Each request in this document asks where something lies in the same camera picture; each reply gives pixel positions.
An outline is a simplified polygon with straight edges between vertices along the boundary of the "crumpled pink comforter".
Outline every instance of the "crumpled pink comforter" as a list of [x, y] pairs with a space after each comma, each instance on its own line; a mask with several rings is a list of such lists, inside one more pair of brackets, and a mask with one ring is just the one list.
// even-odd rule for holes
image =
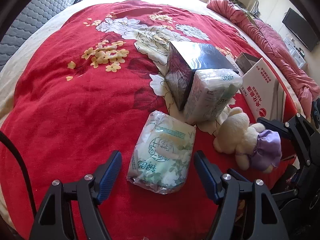
[[281, 36], [260, 20], [252, 24], [246, 14], [228, 0], [210, 0], [207, 8], [239, 26], [275, 63], [296, 93], [306, 117], [310, 116], [311, 102], [320, 94], [320, 87], [298, 68]]

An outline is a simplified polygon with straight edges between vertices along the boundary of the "plastic-wrapped tissue pack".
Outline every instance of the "plastic-wrapped tissue pack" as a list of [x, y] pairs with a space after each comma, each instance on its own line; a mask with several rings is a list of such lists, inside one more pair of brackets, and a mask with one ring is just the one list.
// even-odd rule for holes
[[134, 148], [127, 180], [160, 194], [186, 181], [196, 128], [160, 111], [152, 112]]
[[197, 70], [183, 110], [189, 124], [215, 121], [242, 85], [242, 77], [231, 69]]

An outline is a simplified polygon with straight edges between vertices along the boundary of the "gray quilted mattress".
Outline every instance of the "gray quilted mattress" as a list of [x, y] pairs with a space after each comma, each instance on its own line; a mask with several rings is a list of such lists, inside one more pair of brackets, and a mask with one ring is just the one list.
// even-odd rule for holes
[[74, 1], [32, 0], [18, 15], [0, 42], [0, 71], [27, 38]]

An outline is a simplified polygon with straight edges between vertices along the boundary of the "stuffed animal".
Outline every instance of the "stuffed animal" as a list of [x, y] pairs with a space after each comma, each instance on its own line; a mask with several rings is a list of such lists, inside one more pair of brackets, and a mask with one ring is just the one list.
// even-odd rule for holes
[[251, 166], [270, 173], [273, 167], [278, 167], [282, 156], [280, 136], [277, 132], [266, 130], [261, 123], [249, 124], [249, 117], [240, 107], [231, 109], [213, 146], [221, 153], [236, 152], [236, 163], [244, 171]]

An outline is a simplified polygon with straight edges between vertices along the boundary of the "black screen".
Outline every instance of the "black screen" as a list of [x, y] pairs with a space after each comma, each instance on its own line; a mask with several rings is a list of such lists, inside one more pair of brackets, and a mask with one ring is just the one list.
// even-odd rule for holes
[[293, 9], [289, 8], [282, 22], [308, 50], [312, 51], [317, 45], [319, 39], [310, 24]]

